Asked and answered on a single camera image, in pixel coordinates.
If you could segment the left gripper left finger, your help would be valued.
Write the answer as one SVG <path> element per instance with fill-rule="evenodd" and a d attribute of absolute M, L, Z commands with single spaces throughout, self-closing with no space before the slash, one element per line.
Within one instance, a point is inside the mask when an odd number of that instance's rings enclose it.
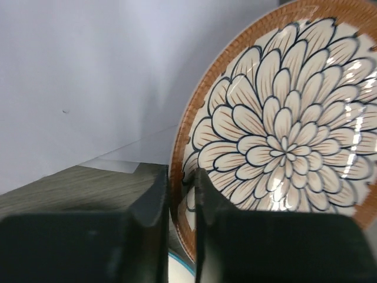
<path fill-rule="evenodd" d="M 168 169 L 124 211 L 22 213 L 1 221 L 2 282 L 167 282 Z"/>

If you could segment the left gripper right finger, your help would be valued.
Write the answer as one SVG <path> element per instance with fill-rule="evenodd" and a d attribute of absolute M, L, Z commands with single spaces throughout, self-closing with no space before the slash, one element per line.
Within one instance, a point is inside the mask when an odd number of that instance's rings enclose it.
<path fill-rule="evenodd" d="M 240 210 L 195 173 L 197 282 L 375 282 L 359 226 L 325 213 Z"/>

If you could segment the brown floral pattern plate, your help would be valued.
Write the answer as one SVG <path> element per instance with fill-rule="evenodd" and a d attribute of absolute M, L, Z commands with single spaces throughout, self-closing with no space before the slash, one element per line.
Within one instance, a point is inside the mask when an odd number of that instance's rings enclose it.
<path fill-rule="evenodd" d="M 171 217 L 196 257 L 194 175 L 240 209 L 376 219 L 376 2 L 293 1 L 217 57 L 171 154 Z"/>

